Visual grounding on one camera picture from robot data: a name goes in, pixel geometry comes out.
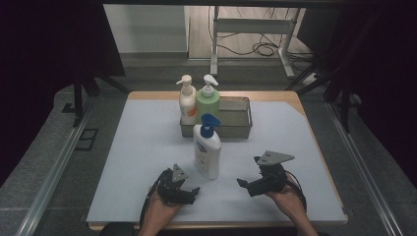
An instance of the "bottle cap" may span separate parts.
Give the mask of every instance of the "bottle cap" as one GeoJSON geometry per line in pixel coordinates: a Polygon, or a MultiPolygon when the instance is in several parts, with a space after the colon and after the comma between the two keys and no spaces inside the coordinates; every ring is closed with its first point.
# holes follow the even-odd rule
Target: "bottle cap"
{"type": "Polygon", "coordinates": [[[206,113],[202,116],[202,128],[200,134],[204,138],[211,138],[214,134],[214,126],[220,126],[221,122],[215,116],[206,113]]]}
{"type": "Polygon", "coordinates": [[[211,85],[218,86],[218,82],[215,80],[215,78],[212,75],[205,75],[205,87],[203,88],[203,95],[204,96],[212,96],[214,92],[214,88],[212,88],[211,85]]]}
{"type": "Polygon", "coordinates": [[[177,85],[183,84],[181,92],[184,95],[191,95],[193,93],[193,88],[191,87],[192,78],[189,75],[185,75],[181,78],[181,81],[177,82],[177,85]]]}

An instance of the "pump bottle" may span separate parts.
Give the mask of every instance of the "pump bottle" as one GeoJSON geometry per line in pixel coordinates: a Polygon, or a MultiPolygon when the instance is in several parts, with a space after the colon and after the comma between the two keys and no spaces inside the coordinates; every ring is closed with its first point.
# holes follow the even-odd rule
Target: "pump bottle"
{"type": "Polygon", "coordinates": [[[208,113],[202,116],[202,121],[203,125],[195,125],[193,130],[195,164],[203,176],[216,179],[220,169],[221,142],[214,126],[221,122],[208,113]]]}
{"type": "Polygon", "coordinates": [[[192,78],[185,75],[177,85],[182,84],[180,93],[180,110],[181,110],[181,125],[195,125],[196,124],[196,88],[191,85],[192,78]]]}
{"type": "Polygon", "coordinates": [[[201,124],[202,115],[209,113],[218,117],[220,106],[220,93],[211,85],[218,86],[218,82],[212,75],[204,76],[206,85],[197,91],[197,122],[201,124]]]}

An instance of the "white table surface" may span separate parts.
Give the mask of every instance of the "white table surface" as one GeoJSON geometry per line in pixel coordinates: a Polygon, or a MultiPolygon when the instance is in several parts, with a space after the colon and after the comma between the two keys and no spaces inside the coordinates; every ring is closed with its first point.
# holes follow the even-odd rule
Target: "white table surface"
{"type": "Polygon", "coordinates": [[[220,174],[209,180],[194,166],[193,139],[181,136],[178,101],[128,99],[87,222],[138,222],[149,186],[177,163],[190,176],[182,189],[201,189],[173,224],[288,224],[271,199],[251,198],[236,182],[262,177],[254,156],[266,150],[295,156],[282,165],[300,181],[313,223],[346,222],[307,118],[282,101],[251,101],[251,110],[249,139],[221,140],[220,174]]]}

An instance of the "blue cap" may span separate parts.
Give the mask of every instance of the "blue cap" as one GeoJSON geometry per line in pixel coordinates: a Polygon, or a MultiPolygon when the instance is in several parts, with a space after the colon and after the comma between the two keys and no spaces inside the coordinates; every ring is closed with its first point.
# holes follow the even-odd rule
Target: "blue cap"
{"type": "Polygon", "coordinates": [[[206,113],[202,116],[202,128],[200,129],[200,134],[204,138],[211,138],[214,134],[214,126],[219,126],[221,122],[215,118],[215,116],[206,113]]]}

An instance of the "human hand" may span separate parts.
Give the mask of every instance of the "human hand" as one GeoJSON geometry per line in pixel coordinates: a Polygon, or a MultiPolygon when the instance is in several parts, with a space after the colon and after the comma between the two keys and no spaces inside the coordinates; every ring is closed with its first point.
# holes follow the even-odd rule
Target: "human hand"
{"type": "MultiPolygon", "coordinates": [[[[297,185],[289,174],[287,174],[287,178],[289,181],[297,185]]],[[[312,223],[310,222],[306,211],[304,210],[303,203],[293,188],[285,185],[280,192],[268,192],[266,195],[275,202],[276,206],[285,215],[287,215],[292,220],[292,222],[294,222],[299,235],[318,235],[312,223]]]]}
{"type": "Polygon", "coordinates": [[[139,236],[154,236],[163,229],[182,205],[168,206],[157,192],[149,199],[149,206],[145,214],[144,225],[139,236]]]}

